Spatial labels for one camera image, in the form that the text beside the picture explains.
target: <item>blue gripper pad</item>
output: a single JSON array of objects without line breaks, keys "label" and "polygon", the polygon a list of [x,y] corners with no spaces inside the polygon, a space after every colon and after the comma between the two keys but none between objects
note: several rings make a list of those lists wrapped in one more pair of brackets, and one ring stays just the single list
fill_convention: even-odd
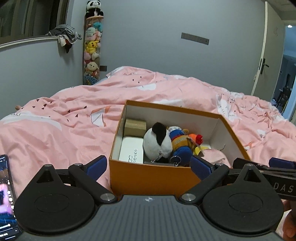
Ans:
[{"label": "blue gripper pad", "polygon": [[200,179],[204,180],[213,171],[215,166],[199,156],[192,156],[190,159],[190,167],[193,173]]},{"label": "blue gripper pad", "polygon": [[100,176],[107,169],[107,158],[105,156],[99,156],[92,160],[88,164],[84,165],[84,171],[88,176],[94,180],[98,180]]},{"label": "blue gripper pad", "polygon": [[269,160],[270,167],[278,167],[278,168],[285,168],[285,169],[296,169],[295,162],[287,161],[279,158],[272,157]]}]

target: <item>phone screen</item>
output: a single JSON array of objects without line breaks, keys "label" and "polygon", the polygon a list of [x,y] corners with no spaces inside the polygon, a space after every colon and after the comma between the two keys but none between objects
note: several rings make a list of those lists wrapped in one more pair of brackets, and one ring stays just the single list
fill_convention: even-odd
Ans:
[{"label": "phone screen", "polygon": [[14,240],[20,235],[13,208],[15,192],[13,189],[9,160],[7,155],[0,156],[0,240]]}]

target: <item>bed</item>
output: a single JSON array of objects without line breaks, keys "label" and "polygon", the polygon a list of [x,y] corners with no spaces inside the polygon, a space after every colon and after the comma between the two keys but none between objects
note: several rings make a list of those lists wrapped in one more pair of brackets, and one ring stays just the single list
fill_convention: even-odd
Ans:
[{"label": "bed", "polygon": [[[17,196],[46,163],[63,169],[109,157],[127,99],[222,114],[253,161],[296,161],[296,127],[269,102],[193,77],[123,66],[96,85],[31,100],[0,121],[0,153],[9,156]],[[110,189],[109,169],[98,181]]]}]

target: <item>orange box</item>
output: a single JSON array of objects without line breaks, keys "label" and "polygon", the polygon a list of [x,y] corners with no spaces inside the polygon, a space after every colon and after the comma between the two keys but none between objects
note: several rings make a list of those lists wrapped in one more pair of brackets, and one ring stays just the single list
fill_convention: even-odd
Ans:
[{"label": "orange box", "polygon": [[180,196],[200,182],[190,167],[170,167],[119,161],[126,119],[146,122],[147,130],[156,122],[179,126],[190,133],[201,134],[204,143],[222,150],[228,161],[250,160],[230,125],[219,114],[187,108],[127,100],[114,137],[109,157],[111,188],[116,195]]}]

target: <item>gray ribbed surface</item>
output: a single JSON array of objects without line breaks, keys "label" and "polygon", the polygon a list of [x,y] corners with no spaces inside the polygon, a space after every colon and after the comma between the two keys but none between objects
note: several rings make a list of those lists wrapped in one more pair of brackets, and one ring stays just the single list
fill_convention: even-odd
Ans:
[{"label": "gray ribbed surface", "polygon": [[263,237],[235,237],[215,229],[197,207],[183,205],[173,196],[126,195],[116,204],[102,206],[94,219],[74,232],[58,237],[22,234],[17,241],[280,241],[275,233]]}]

